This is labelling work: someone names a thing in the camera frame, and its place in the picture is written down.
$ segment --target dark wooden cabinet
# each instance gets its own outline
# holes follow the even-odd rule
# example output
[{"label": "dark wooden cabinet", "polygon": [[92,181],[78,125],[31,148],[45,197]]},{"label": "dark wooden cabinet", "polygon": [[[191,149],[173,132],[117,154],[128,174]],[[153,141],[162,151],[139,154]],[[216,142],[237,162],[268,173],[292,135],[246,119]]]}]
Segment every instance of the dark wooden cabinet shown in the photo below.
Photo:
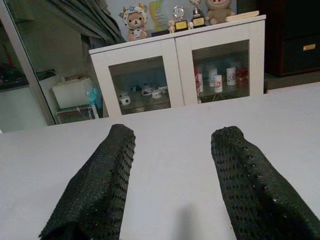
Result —
[{"label": "dark wooden cabinet", "polygon": [[315,2],[257,0],[266,14],[265,71],[280,77],[320,70],[320,11]]}]

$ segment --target drawer handle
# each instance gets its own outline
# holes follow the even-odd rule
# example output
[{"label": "drawer handle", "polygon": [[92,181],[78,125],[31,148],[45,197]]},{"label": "drawer handle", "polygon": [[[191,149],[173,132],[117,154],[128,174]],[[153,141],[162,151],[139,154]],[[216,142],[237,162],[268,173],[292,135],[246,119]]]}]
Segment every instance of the drawer handle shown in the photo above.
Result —
[{"label": "drawer handle", "polygon": [[309,51],[309,50],[313,50],[315,48],[316,48],[315,44],[305,45],[305,46],[303,46],[303,51]]}]

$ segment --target gold trophy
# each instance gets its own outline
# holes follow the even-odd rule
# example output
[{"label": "gold trophy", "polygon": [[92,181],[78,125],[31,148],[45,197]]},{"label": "gold trophy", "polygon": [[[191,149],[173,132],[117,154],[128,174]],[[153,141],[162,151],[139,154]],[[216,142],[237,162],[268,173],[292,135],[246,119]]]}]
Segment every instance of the gold trophy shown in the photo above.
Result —
[{"label": "gold trophy", "polygon": [[180,32],[184,30],[188,30],[188,21],[183,20],[185,16],[185,9],[183,6],[176,6],[173,8],[173,16],[177,19],[175,22],[175,31]]},{"label": "gold trophy", "polygon": [[198,5],[201,3],[201,0],[190,0],[190,3],[194,5],[193,9],[193,27],[196,28],[201,28],[206,26],[206,20],[205,17],[202,16],[201,10],[198,7]]}]

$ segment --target floor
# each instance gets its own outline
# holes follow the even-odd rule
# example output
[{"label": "floor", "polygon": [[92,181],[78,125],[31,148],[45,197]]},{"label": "floor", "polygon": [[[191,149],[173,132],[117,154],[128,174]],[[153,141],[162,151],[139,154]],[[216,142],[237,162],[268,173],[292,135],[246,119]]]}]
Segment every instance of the floor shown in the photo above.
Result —
[{"label": "floor", "polygon": [[272,90],[320,82],[320,71],[285,77],[278,77],[266,73],[264,78],[265,81],[267,81],[268,90]]}]

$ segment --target table surface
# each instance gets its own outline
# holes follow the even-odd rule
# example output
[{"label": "table surface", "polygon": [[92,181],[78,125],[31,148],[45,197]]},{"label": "table surface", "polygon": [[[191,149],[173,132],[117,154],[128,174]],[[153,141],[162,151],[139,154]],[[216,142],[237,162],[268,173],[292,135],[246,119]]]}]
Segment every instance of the table surface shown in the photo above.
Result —
[{"label": "table surface", "polygon": [[211,134],[238,126],[320,218],[320,83],[0,134],[0,239],[34,240],[71,177],[122,123],[136,135],[121,240],[235,240]]}]

